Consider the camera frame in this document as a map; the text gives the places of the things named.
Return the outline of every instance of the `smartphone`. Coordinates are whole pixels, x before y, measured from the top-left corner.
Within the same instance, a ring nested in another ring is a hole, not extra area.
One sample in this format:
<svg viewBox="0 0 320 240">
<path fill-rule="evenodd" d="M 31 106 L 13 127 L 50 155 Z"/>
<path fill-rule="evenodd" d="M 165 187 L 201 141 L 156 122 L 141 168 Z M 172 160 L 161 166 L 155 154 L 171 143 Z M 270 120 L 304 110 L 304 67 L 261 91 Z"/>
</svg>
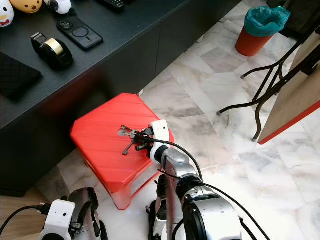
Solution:
<svg viewBox="0 0 320 240">
<path fill-rule="evenodd" d="M 70 38 L 81 49 L 87 51 L 104 39 L 76 16 L 69 16 L 56 23 L 58 29 Z"/>
</svg>

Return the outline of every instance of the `metal key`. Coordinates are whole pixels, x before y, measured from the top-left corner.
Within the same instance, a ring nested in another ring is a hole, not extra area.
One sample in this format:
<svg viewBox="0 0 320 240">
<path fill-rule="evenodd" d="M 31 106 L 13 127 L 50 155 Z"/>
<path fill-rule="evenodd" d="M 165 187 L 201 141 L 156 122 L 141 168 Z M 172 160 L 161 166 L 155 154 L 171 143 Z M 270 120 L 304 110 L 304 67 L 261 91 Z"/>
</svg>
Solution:
<svg viewBox="0 0 320 240">
<path fill-rule="evenodd" d="M 122 152 L 122 155 L 127 155 L 128 154 L 128 150 L 131 148 L 131 146 L 133 145 L 133 144 L 135 144 L 135 139 L 133 138 L 132 139 L 132 142 L 129 144 L 129 146 L 127 146 L 126 148 L 125 148 L 125 150 Z"/>
</svg>

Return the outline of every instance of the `tape roll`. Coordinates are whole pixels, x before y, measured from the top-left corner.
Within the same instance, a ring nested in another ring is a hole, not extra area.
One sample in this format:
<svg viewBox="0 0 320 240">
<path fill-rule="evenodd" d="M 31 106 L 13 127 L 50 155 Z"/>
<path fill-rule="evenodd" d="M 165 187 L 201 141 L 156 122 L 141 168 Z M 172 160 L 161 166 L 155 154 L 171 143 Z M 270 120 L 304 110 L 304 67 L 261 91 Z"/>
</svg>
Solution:
<svg viewBox="0 0 320 240">
<path fill-rule="evenodd" d="M 48 45 L 52 50 L 55 52 L 55 54 L 60 55 L 63 53 L 64 49 L 60 45 L 57 40 L 50 38 L 49 40 L 45 41 L 44 44 Z"/>
</svg>

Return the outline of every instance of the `black countertop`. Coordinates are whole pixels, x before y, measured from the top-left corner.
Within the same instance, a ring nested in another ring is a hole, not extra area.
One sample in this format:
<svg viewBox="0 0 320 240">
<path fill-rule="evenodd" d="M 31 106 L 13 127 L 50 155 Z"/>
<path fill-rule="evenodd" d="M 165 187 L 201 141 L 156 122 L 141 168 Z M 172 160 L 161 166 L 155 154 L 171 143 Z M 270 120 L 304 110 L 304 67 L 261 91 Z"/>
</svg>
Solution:
<svg viewBox="0 0 320 240">
<path fill-rule="evenodd" d="M 57 18 L 47 8 L 34 14 L 15 11 L 12 24 L 0 28 L 0 51 L 35 68 L 42 73 L 39 82 L 19 99 L 11 101 L 0 95 L 0 128 L 3 129 L 74 79 L 147 33 L 163 18 L 175 12 L 189 0 L 136 0 L 118 14 L 96 0 L 73 0 L 77 16 L 103 37 L 103 44 L 85 52 L 64 36 L 56 27 Z M 40 32 L 48 39 L 62 40 L 70 49 L 74 63 L 61 71 L 52 70 L 38 57 L 31 45 L 30 36 Z"/>
</svg>

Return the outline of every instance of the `red plastic stool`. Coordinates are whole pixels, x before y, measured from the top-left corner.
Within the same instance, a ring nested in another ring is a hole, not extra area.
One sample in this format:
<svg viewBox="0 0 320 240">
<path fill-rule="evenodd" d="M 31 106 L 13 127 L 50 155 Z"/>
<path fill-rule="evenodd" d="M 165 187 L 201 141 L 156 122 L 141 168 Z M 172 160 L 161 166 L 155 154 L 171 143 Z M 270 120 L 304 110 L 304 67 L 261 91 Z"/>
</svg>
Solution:
<svg viewBox="0 0 320 240">
<path fill-rule="evenodd" d="M 136 151 L 134 146 L 128 155 L 122 155 L 131 139 L 119 136 L 118 130 L 121 125 L 141 130 L 157 120 L 137 95 L 122 93 L 74 122 L 71 138 L 120 210 L 125 210 L 158 172 L 131 195 L 131 184 L 153 163 L 147 157 L 147 150 Z M 171 132 L 170 141 L 174 141 Z"/>
</svg>

